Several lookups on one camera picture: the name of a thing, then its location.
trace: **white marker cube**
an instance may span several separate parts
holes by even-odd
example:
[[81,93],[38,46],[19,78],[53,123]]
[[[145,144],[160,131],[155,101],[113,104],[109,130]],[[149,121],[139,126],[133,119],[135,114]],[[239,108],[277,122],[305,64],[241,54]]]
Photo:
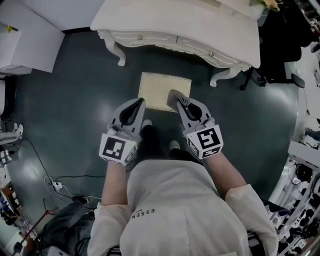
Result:
[[137,143],[133,140],[103,133],[99,156],[107,161],[126,166],[137,151]]
[[220,153],[224,145],[219,125],[188,133],[186,139],[199,159]]

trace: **white desk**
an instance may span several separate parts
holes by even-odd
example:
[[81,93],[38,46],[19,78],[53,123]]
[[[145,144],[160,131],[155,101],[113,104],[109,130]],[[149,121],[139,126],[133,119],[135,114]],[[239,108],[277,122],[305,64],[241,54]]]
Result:
[[[243,6],[250,10],[249,4]],[[215,87],[217,80],[260,66],[258,25],[244,13],[214,0],[106,0],[90,28],[120,58],[119,66],[126,56],[116,42],[195,54],[214,67],[229,68],[211,78]]]

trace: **floor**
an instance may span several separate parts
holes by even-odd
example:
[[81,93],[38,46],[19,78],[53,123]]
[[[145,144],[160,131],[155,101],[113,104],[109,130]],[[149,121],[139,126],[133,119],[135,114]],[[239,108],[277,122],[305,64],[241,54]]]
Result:
[[[107,164],[98,156],[101,134],[113,110],[138,96],[142,72],[153,72],[192,80],[190,96],[205,103],[220,125],[224,154],[257,193],[268,198],[288,156],[297,116],[297,87],[260,88],[251,80],[247,90],[240,91],[242,73],[212,88],[210,77],[218,69],[196,56],[152,46],[123,47],[123,51],[127,63],[120,67],[95,32],[66,35],[53,73],[33,70],[17,78],[12,119],[24,124],[24,136],[34,144],[49,175],[104,175]],[[158,128],[163,148],[173,138],[182,142],[177,113],[147,109],[145,118]],[[63,207],[47,191],[46,174],[27,141],[22,142],[17,158],[8,170],[31,222],[42,215],[43,198],[48,207]],[[89,177],[61,181],[74,194],[97,197],[104,184],[103,178]],[[97,202],[93,199],[90,206]]]

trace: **ornate table leg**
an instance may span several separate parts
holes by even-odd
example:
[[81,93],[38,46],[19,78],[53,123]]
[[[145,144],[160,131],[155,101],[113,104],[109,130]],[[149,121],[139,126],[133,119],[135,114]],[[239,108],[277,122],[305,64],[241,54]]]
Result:
[[217,80],[224,80],[224,79],[231,79],[234,78],[236,75],[238,75],[241,71],[247,71],[250,68],[250,65],[241,62],[226,71],[220,72],[215,74],[211,80],[210,80],[210,86],[211,87],[216,87],[217,86]]
[[125,53],[117,46],[115,40],[111,36],[108,30],[102,29],[98,30],[98,35],[101,39],[104,40],[106,48],[109,52],[120,58],[118,65],[123,67],[126,64],[126,55]]

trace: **white shirt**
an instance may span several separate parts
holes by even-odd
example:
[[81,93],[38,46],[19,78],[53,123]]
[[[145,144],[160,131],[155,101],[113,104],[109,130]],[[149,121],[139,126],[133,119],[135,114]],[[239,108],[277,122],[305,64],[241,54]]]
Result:
[[250,256],[247,231],[257,233],[266,255],[277,255],[275,228],[252,187],[230,189],[222,200],[200,164],[143,161],[127,197],[128,205],[97,206],[89,256],[118,245],[123,256]]

